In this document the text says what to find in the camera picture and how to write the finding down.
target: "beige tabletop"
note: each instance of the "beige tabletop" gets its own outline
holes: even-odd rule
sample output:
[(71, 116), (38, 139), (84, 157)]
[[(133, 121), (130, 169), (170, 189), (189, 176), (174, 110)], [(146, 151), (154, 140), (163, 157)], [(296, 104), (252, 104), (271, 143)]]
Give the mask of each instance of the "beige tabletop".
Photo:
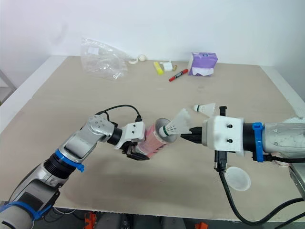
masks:
[[(186, 62), (175, 62), (177, 71)], [(0, 135), (0, 199), (7, 200), (22, 178), (78, 130), (88, 116), (118, 104), (132, 104), (146, 126), (160, 117), (171, 119), (183, 107), (200, 126), (206, 117), (194, 104), (215, 102), (227, 115), (247, 122), (281, 122), (294, 112), (259, 66), (217, 64), (211, 77), (183, 75), (169, 83), (172, 72), (157, 75), (151, 61), (129, 66), (117, 82), (83, 73), (79, 57), (69, 57), (18, 112)], [(135, 112), (110, 112), (119, 126), (133, 122)], [(217, 172), (214, 152), (184, 139), (164, 148), (149, 161), (134, 161), (106, 143), (99, 143), (61, 188), (56, 206), (134, 214), (205, 219), (236, 219)], [(228, 166), (251, 178), (247, 191), (234, 191), (244, 217), (260, 219), (279, 204), (300, 197), (288, 168), (228, 156)], [(304, 210), (298, 203), (272, 220), (283, 221)]]

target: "tissue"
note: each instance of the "tissue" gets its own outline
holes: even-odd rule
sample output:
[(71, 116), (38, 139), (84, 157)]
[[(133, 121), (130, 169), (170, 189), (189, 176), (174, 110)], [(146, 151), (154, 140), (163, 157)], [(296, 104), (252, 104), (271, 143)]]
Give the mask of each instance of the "tissue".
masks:
[(193, 52), (189, 61), (189, 75), (212, 75), (217, 63), (214, 52)]

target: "blue strap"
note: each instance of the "blue strap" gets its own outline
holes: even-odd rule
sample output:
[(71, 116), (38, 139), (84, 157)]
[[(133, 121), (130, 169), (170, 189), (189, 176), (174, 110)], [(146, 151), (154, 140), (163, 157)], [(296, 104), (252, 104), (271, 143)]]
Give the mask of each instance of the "blue strap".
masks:
[(252, 129), (254, 130), (254, 137), (255, 137), (255, 146), (256, 146), (256, 160), (257, 162), (264, 162), (263, 156), (263, 137), (262, 137), (262, 130), (263, 130), (262, 123), (253, 123)]
[(9, 203), (7, 205), (4, 205), (3, 207), (0, 208), (0, 212), (4, 211), (5, 209), (11, 207), (11, 206), (19, 206), (19, 207), (23, 207), (25, 209), (27, 209), (32, 215), (32, 220), (38, 220), (40, 219), (40, 217), (47, 211), (49, 210), (52, 205), (49, 205), (47, 206), (45, 209), (41, 210), (41, 211), (35, 211), (30, 205), (26, 204), (26, 203), (23, 203), (23, 202), (12, 202), (12, 203)]
[(85, 166), (82, 164), (78, 164), (74, 161), (69, 160), (68, 158), (66, 158), (64, 155), (62, 155), (62, 153), (59, 151), (59, 149), (57, 149), (55, 151), (55, 154), (60, 158), (60, 160), (62, 160), (63, 162), (67, 163), (70, 166), (76, 167), (79, 171), (83, 172)]

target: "shuttlecock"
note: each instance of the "shuttlecock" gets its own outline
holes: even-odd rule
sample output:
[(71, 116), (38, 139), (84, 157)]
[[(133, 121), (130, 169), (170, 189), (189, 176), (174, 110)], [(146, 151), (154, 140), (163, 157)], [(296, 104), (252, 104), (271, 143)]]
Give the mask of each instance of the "shuttlecock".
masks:
[(186, 109), (183, 108), (169, 124), (160, 127), (159, 134), (162, 137), (178, 134), (191, 134), (190, 125), (191, 117)]
[(198, 111), (200, 113), (205, 114), (208, 117), (213, 116), (216, 104), (203, 104), (203, 105), (195, 105), (194, 111)]

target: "white ball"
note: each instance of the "white ball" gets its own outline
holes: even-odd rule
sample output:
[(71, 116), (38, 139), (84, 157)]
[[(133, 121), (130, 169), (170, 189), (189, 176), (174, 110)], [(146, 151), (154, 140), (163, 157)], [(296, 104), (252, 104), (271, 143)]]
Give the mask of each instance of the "white ball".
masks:
[(144, 54), (139, 55), (139, 61), (146, 61), (146, 56)]

